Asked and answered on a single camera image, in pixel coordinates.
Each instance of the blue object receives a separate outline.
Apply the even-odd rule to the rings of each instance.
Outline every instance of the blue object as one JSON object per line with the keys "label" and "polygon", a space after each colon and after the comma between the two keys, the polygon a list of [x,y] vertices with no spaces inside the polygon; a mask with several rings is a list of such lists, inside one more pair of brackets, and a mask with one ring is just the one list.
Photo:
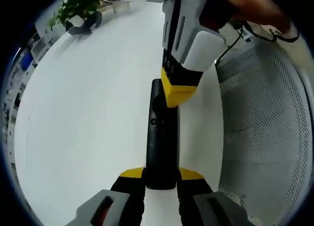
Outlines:
{"label": "blue object", "polygon": [[29,65],[31,64],[31,62],[33,61],[33,56],[31,55],[30,52],[27,52],[25,54],[25,56],[22,58],[21,60],[21,66],[22,66],[22,70],[26,71],[29,67]]}

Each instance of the black cable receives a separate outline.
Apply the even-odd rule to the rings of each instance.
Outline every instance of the black cable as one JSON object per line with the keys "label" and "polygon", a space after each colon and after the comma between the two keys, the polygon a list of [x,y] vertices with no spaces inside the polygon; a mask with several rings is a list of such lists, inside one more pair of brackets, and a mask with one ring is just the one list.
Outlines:
{"label": "black cable", "polygon": [[252,27],[247,23],[247,22],[244,22],[244,27],[251,33],[253,34],[256,38],[261,38],[263,40],[266,40],[268,42],[276,42],[277,39],[280,39],[282,41],[285,41],[287,43],[294,43],[296,40],[299,39],[300,37],[300,32],[298,31],[298,35],[294,38],[285,38],[285,37],[282,37],[280,35],[277,35],[277,34],[274,34],[272,31],[270,31],[270,33],[272,34],[272,39],[269,39],[269,38],[266,38],[264,36],[261,36],[261,35],[258,35],[257,33],[255,33],[253,30],[252,30]]}
{"label": "black cable", "polygon": [[219,63],[220,63],[222,57],[239,41],[239,39],[242,37],[242,35],[243,35],[243,25],[241,26],[241,32],[240,32],[239,37],[234,41],[233,44],[231,44],[230,47],[228,47],[228,48],[226,49],[226,51],[225,51],[223,54],[221,54],[221,56],[218,58],[218,60],[217,60],[217,62],[216,62],[216,66],[219,65]]}

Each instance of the gray gripper part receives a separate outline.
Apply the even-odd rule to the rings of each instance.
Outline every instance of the gray gripper part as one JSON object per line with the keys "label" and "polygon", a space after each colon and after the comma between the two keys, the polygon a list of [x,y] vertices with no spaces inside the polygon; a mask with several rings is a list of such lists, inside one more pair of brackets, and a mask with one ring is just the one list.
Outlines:
{"label": "gray gripper part", "polygon": [[77,209],[76,217],[66,226],[92,226],[93,216],[106,198],[110,198],[113,203],[108,210],[103,225],[117,226],[129,196],[126,193],[101,190]]}
{"label": "gray gripper part", "polygon": [[204,226],[252,226],[245,209],[221,192],[194,196]]}
{"label": "gray gripper part", "polygon": [[[162,46],[165,49],[168,47],[170,23],[173,16],[175,1],[176,0],[166,0],[162,6],[162,11],[165,13]],[[179,63],[184,63],[195,36],[200,31],[209,32],[225,41],[225,38],[221,34],[200,25],[199,19],[206,1],[207,0],[181,0],[180,16],[171,51],[171,55]]]}

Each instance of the yellow object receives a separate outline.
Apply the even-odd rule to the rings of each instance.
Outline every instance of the yellow object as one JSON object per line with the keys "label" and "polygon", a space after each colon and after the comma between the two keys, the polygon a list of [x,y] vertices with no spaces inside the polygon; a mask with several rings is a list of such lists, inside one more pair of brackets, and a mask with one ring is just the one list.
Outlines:
{"label": "yellow object", "polygon": [[166,96],[167,107],[176,107],[189,99],[196,91],[197,86],[172,85],[161,68],[161,82]]}
{"label": "yellow object", "polygon": [[120,174],[120,177],[127,177],[127,178],[141,178],[143,167],[141,168],[135,168],[135,169],[128,169],[127,171],[124,171],[122,174]]}
{"label": "yellow object", "polygon": [[182,180],[204,179],[204,177],[196,171],[187,170],[179,167]]}

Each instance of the robotic arm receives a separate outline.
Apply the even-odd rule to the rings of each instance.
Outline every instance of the robotic arm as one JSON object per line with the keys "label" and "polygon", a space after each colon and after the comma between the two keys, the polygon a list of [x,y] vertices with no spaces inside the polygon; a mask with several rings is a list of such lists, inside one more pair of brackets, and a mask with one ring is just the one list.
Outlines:
{"label": "robotic arm", "polygon": [[178,108],[196,91],[203,73],[225,44],[218,29],[236,8],[226,0],[142,0],[163,2],[161,80],[153,80],[146,166],[123,172],[111,187],[77,209],[68,226],[140,225],[145,189],[177,187],[184,226],[250,226],[244,209],[213,193],[199,173],[178,167]]}
{"label": "robotic arm", "polygon": [[176,107],[194,94],[203,73],[222,52],[225,39],[218,30],[237,9],[227,0],[128,1],[163,2],[161,81],[167,107]]}

